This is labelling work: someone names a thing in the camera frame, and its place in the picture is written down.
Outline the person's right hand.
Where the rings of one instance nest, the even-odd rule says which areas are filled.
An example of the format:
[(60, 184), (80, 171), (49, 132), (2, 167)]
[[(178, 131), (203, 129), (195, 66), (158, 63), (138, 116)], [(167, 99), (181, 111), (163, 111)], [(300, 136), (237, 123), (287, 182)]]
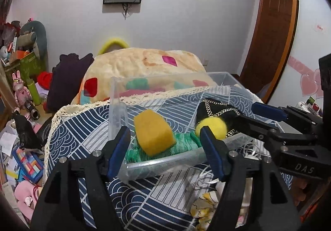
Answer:
[(301, 202), (305, 201), (306, 194), (304, 190), (307, 187), (307, 184), (308, 181), (302, 178), (296, 178), (293, 181), (293, 201), (296, 206), (298, 206)]

